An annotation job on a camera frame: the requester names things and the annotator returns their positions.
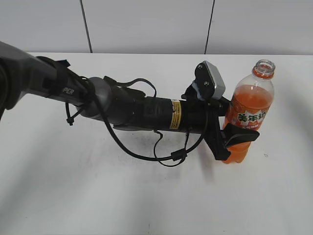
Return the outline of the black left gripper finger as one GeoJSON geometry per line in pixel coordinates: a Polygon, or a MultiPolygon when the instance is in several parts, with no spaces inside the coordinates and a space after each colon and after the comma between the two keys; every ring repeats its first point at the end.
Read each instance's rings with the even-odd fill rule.
{"type": "Polygon", "coordinates": [[[231,123],[228,123],[223,129],[223,140],[226,148],[245,142],[253,142],[259,136],[258,131],[240,128],[231,123]]]}

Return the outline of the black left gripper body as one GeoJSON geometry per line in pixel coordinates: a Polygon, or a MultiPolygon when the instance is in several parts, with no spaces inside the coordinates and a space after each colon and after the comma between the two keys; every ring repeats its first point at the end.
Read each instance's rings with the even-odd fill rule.
{"type": "Polygon", "coordinates": [[[186,153],[193,151],[204,140],[216,160],[227,160],[230,152],[226,147],[225,131],[220,129],[219,117],[225,116],[230,101],[223,96],[219,99],[210,97],[206,100],[195,84],[191,84],[181,98],[185,100],[182,103],[181,124],[187,125],[187,133],[200,134],[198,140],[186,149],[186,153]]]}

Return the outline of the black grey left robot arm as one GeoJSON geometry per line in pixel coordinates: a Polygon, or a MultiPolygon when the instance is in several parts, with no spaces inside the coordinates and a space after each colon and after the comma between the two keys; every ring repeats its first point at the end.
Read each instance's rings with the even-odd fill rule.
{"type": "Polygon", "coordinates": [[[32,56],[6,43],[0,45],[0,109],[10,110],[25,94],[74,105],[76,114],[105,123],[126,153],[131,151],[115,130],[199,134],[218,161],[230,156],[228,148],[259,137],[256,130],[233,124],[221,128],[230,101],[218,69],[207,61],[195,68],[195,79],[180,100],[147,96],[132,89],[133,81],[117,82],[105,76],[85,78],[69,69],[67,60],[32,56]]]}

